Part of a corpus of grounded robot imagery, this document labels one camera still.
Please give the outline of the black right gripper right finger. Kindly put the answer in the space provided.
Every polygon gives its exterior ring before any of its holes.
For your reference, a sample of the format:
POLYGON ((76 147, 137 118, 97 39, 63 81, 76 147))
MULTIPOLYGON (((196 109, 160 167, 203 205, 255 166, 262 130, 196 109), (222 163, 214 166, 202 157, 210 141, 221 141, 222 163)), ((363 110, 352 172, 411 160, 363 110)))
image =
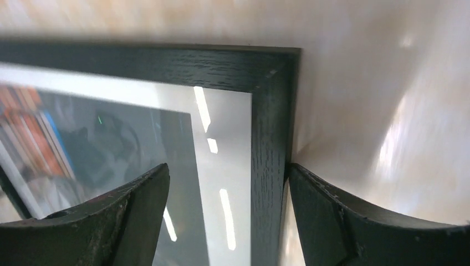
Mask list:
POLYGON ((303 166, 289 186, 307 265, 468 265, 469 226, 431 222, 356 197, 303 166))

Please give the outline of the photo with white mat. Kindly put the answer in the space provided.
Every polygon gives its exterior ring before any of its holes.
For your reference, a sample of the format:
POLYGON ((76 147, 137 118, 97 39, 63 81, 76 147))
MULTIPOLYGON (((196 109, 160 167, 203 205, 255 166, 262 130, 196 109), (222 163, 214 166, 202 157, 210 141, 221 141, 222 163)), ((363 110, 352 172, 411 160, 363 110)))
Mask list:
POLYGON ((252 95, 1 64, 1 167, 37 219, 166 163, 154 265, 251 264, 252 95))

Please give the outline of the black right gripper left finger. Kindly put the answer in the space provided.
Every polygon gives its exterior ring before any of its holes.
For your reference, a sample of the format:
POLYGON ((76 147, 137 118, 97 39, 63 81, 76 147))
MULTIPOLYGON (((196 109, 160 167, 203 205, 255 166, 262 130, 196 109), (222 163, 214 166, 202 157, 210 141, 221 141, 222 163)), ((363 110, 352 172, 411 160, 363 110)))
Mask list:
POLYGON ((162 163, 77 206, 3 223, 1 264, 151 265, 169 188, 162 163))

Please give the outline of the black wooden picture frame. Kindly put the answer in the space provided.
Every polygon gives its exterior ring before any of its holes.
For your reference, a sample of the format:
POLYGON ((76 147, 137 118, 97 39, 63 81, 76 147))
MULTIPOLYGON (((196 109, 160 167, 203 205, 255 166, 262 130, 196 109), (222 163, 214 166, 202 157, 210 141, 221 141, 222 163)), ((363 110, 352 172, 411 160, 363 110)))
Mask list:
POLYGON ((1 61, 250 93, 251 263, 279 263, 298 48, 1 40, 1 61))

